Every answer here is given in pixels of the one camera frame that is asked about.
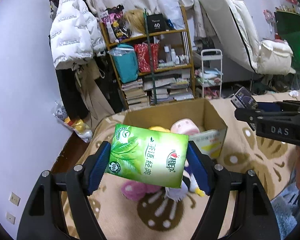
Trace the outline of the yellow plush toy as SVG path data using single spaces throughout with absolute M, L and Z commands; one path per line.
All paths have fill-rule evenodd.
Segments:
M 161 126 L 152 126 L 149 128 L 150 130 L 153 130 L 153 131 L 159 131 L 159 132 L 167 132 L 167 133 L 170 133 L 170 130 L 169 129 L 166 129 L 166 128 L 163 128 Z

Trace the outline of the green tissue pack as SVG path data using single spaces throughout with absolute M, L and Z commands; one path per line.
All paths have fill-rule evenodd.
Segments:
M 164 187 L 181 187 L 189 137 L 117 124 L 106 172 Z

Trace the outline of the cardboard box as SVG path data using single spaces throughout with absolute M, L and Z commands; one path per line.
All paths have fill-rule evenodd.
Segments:
M 200 152 L 211 159 L 220 156 L 228 129 L 213 105 L 204 98 L 130 111 L 123 123 L 141 128 L 160 126 L 172 133 L 188 135 Z

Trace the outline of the lower wall socket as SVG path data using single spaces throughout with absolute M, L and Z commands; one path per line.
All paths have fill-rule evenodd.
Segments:
M 9 221 L 11 224 L 15 224 L 15 217 L 9 212 L 6 212 L 6 220 Z

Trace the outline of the pink swiss roll plush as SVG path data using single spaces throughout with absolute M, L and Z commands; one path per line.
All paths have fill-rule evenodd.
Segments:
M 199 133 L 200 130 L 192 120 L 181 119 L 171 126 L 170 132 L 183 135 L 194 135 Z

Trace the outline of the plastic bag with toys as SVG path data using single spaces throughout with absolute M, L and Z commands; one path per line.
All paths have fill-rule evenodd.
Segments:
M 71 120 L 68 116 L 65 107 L 61 101 L 55 101 L 55 105 L 52 109 L 53 116 L 59 123 L 75 132 L 79 138 L 88 143 L 93 137 L 93 133 L 90 127 L 81 119 Z

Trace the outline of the blue fleece blanket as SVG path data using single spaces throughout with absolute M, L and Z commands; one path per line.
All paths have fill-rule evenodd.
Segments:
M 300 211 L 298 200 L 299 190 L 296 182 L 293 182 L 271 201 L 281 239 L 285 239 L 298 223 L 297 216 Z

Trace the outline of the blonde wig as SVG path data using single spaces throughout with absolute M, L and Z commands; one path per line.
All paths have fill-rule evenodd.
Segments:
M 141 9 L 129 10 L 124 13 L 124 19 L 129 25 L 132 36 L 145 35 L 145 19 Z

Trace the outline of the red gift bag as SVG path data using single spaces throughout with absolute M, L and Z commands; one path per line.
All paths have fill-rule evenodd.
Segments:
M 160 44 L 151 43 L 151 53 L 152 53 L 152 62 L 153 62 L 154 70 L 158 68 L 159 48 L 160 48 Z M 151 64 L 150 64 L 150 57 L 148 51 L 148 44 L 147 43 L 135 44 L 134 50 L 137 56 L 139 71 L 141 73 L 149 73 L 151 71 Z

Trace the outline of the wooden bookshelf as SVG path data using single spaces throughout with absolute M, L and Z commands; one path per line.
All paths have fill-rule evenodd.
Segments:
M 148 103 L 128 105 L 122 91 L 124 83 L 122 83 L 116 70 L 113 57 L 109 54 L 119 84 L 119 95 L 124 109 L 133 110 L 163 102 L 194 98 L 194 65 L 185 8 L 183 6 L 178 8 L 177 24 L 163 14 L 166 30 L 157 33 L 148 32 L 146 19 L 149 13 L 146 9 L 142 11 L 145 19 L 145 35 L 131 35 L 129 25 L 123 16 L 126 11 L 123 11 L 122 5 L 107 9 L 100 24 L 102 34 L 106 40 L 107 53 L 119 44 L 127 44 L 133 48 L 135 44 L 148 44 L 151 71 L 149 73 L 139 71 L 136 79 L 143 80 L 143 90 L 147 92 Z M 160 44 L 158 68 L 156 70 L 153 68 L 151 43 Z

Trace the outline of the teal bag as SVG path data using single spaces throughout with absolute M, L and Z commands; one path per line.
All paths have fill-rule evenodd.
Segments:
M 113 57 L 116 70 L 122 83 L 133 82 L 138 78 L 138 60 L 134 48 L 127 44 L 119 44 L 108 51 Z

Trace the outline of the purple haired plush doll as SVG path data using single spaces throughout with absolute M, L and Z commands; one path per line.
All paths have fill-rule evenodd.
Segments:
M 181 182 L 181 188 L 175 189 L 166 187 L 165 188 L 165 198 L 169 198 L 175 202 L 182 201 L 188 193 L 195 193 L 200 197 L 205 196 L 205 192 L 201 190 L 198 183 L 193 175 L 188 161 L 185 161 L 183 178 Z

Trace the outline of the wall socket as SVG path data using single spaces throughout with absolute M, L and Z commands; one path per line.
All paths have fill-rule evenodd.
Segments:
M 12 193 L 10 194 L 9 201 L 10 201 L 12 204 L 14 204 L 14 205 L 19 206 L 19 203 L 20 203 L 20 197 L 17 196 L 15 193 L 12 192 Z
M 11 224 L 15 224 L 15 217 L 9 212 L 6 212 L 6 220 L 9 221 Z

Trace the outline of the white rolling cart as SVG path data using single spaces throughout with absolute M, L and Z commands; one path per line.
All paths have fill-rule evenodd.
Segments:
M 220 49 L 203 49 L 193 57 L 200 66 L 196 67 L 195 78 L 201 87 L 200 95 L 206 99 L 221 97 L 223 84 L 223 53 Z

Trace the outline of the cream cushion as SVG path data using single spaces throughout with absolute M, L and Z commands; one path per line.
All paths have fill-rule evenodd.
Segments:
M 261 41 L 257 74 L 295 74 L 296 71 L 292 68 L 292 56 L 293 51 L 287 42 Z

